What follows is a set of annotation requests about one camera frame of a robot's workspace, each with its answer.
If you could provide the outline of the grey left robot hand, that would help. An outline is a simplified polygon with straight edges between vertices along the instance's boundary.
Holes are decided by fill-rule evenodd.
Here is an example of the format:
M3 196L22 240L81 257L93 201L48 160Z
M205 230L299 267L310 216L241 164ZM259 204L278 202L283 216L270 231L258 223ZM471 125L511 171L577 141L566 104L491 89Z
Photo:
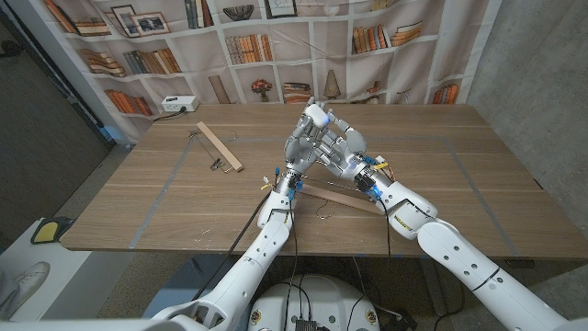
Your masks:
M287 196L296 187L300 177L316 162L320 154L314 152L315 143L321 139L319 135L325 131L328 123L324 104L310 97L294 131L286 140L286 175L277 182L274 192Z

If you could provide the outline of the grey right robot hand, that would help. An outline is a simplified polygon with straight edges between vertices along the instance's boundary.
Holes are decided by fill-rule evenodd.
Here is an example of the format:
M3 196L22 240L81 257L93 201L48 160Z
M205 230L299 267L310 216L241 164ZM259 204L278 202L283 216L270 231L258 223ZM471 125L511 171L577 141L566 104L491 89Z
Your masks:
M321 129L313 153L317 160L336 177L352 181L373 200L388 202L388 187L393 181L379 174L366 160L367 144L363 135L331 110L326 113L328 122Z

